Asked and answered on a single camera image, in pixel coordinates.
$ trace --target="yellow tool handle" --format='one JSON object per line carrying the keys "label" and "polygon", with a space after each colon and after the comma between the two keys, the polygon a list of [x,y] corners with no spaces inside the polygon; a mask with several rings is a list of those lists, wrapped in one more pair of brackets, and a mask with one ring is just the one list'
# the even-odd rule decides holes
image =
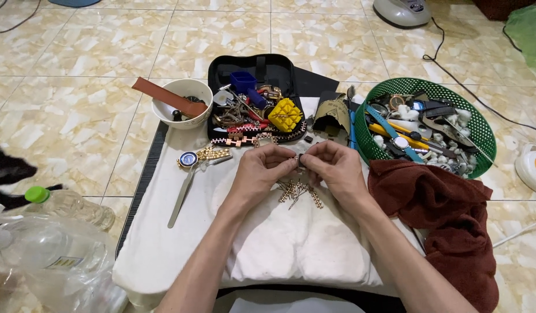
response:
{"label": "yellow tool handle", "polygon": [[[376,132],[380,135],[383,135],[383,136],[386,136],[388,138],[391,138],[390,134],[388,132],[386,132],[386,130],[378,125],[378,124],[369,124],[369,129],[372,130],[373,132]],[[402,134],[398,134],[400,135],[401,137],[407,139],[407,142],[409,143],[409,145],[411,146],[411,148],[417,148],[417,149],[425,149],[425,150],[428,150],[428,145],[427,144],[423,144],[422,142],[420,141],[417,141],[417,140],[413,140],[412,138],[409,138],[405,135],[402,135]]]}
{"label": "yellow tool handle", "polygon": [[[404,132],[404,133],[406,133],[406,134],[408,134],[408,133],[411,132],[410,130],[406,130],[405,128],[403,128],[403,127],[401,127],[401,126],[398,126],[398,125],[396,125],[396,124],[394,124],[394,123],[391,123],[390,121],[388,121],[388,124],[389,124],[391,127],[397,129],[397,130],[400,131],[400,132]],[[424,140],[424,141],[428,141],[428,138],[425,138],[425,137],[422,137],[421,139]]]}

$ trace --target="black tool case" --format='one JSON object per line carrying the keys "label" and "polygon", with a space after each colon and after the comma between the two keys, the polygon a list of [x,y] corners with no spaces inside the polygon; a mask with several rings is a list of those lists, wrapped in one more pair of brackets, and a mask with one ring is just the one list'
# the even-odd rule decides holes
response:
{"label": "black tool case", "polygon": [[[237,56],[219,56],[215,58],[208,68],[208,86],[212,90],[212,94],[216,94],[218,89],[230,83],[230,74],[237,71],[246,71],[257,79],[257,88],[262,85],[272,85],[279,87],[281,95],[284,98],[290,98],[301,112],[303,111],[299,95],[296,93],[297,86],[293,63],[285,56],[280,54],[258,54],[255,56],[237,57]],[[219,114],[222,109],[219,109],[216,103],[210,117],[208,118],[208,138],[212,139],[227,139],[227,132],[219,132],[214,129],[217,127],[212,122],[214,114]],[[305,123],[305,116],[301,117],[299,123],[292,132],[271,132],[274,136],[279,136],[278,143],[285,143],[300,139],[305,134],[305,128],[301,131],[301,124]],[[264,130],[257,132],[243,132],[244,136],[254,137],[255,135],[265,132]],[[219,146],[226,146],[225,143],[216,143]],[[242,146],[252,145],[251,143],[242,143]]]}

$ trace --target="green plastic basket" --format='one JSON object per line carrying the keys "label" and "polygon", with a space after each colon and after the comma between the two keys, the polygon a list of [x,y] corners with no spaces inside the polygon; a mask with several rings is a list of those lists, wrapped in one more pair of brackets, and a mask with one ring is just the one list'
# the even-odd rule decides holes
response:
{"label": "green plastic basket", "polygon": [[[437,83],[422,79],[401,77],[383,81],[372,88],[365,101],[355,112],[355,137],[357,139],[357,149],[367,164],[369,163],[369,160],[391,159],[387,153],[376,145],[370,135],[364,114],[367,102],[384,94],[409,95],[421,89],[424,89],[430,98],[445,98],[451,100],[459,109],[470,111],[473,116],[467,124],[467,127],[471,130],[471,140],[494,160],[496,157],[496,140],[494,139],[494,133],[492,132],[490,125],[486,122],[486,119],[471,103],[465,100],[462,96]],[[475,157],[477,158],[478,164],[473,172],[469,174],[469,179],[481,176],[492,166],[492,163],[482,153],[476,153]]]}

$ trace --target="tiled floor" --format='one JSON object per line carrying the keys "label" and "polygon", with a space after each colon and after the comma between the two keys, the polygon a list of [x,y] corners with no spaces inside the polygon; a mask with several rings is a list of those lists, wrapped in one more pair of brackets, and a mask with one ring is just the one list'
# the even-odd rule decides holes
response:
{"label": "tiled floor", "polygon": [[[0,30],[27,17],[36,0],[9,0]],[[536,126],[536,75],[470,0],[429,0],[445,29],[439,62],[488,105]],[[118,236],[157,126],[150,98],[130,86],[206,79],[218,55],[281,53],[296,66],[350,84],[366,95],[375,83],[418,77],[463,95],[492,126],[496,163],[480,179],[494,189],[493,241],[536,221],[536,193],[513,162],[536,131],[508,123],[440,68],[421,60],[442,38],[434,25],[397,30],[372,0],[102,0],[72,9],[43,0],[36,16],[0,34],[0,144],[39,168],[11,186],[64,183],[118,214]],[[536,231],[496,248],[497,312],[536,312]]]}

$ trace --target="ceramic bowl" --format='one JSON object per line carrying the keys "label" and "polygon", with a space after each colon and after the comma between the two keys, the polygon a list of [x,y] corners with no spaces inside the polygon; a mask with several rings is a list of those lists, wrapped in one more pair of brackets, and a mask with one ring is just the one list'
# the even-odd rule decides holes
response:
{"label": "ceramic bowl", "polygon": [[212,112],[212,90],[200,80],[178,79],[170,81],[162,86],[163,88],[182,97],[195,96],[203,100],[208,107],[201,115],[181,122],[174,122],[171,112],[174,107],[167,105],[160,100],[152,99],[152,110],[156,116],[170,127],[176,129],[191,129],[201,125],[208,119]]}

